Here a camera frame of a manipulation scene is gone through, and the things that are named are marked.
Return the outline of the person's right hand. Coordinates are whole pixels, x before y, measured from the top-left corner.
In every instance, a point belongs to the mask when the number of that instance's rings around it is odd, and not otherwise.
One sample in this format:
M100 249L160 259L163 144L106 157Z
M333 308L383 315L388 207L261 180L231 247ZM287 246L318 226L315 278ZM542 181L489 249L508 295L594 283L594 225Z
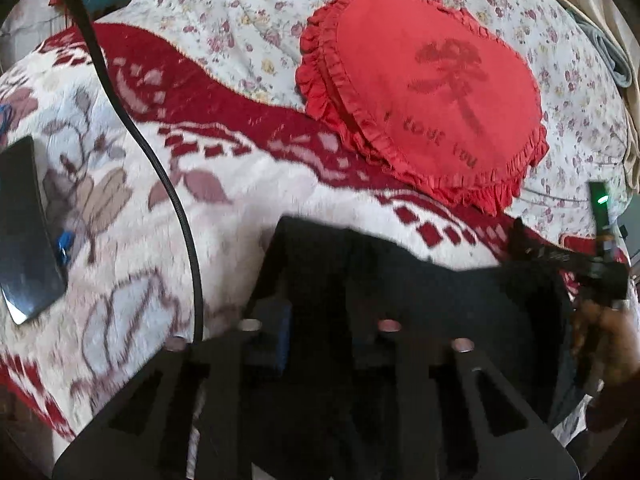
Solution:
M590 328L600 332L598 348L594 352L600 367L602 389L617 387L639 373L639 329L634 312L627 301L617 309L603 307L591 299L578 298L574 302L573 356L584 353Z

